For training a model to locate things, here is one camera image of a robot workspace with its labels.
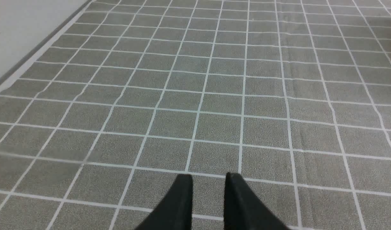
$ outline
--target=gray tile floor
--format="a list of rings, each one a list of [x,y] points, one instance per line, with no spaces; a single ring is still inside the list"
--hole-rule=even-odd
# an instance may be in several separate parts
[[[391,0],[98,0],[0,93],[0,229],[133,229],[226,172],[291,229],[391,230]]]

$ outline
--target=speckled gray surface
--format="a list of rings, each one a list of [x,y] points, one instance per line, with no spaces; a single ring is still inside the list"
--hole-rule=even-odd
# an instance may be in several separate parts
[[[0,230],[133,229],[240,172],[291,229],[391,230],[391,0],[98,0],[0,93]]]

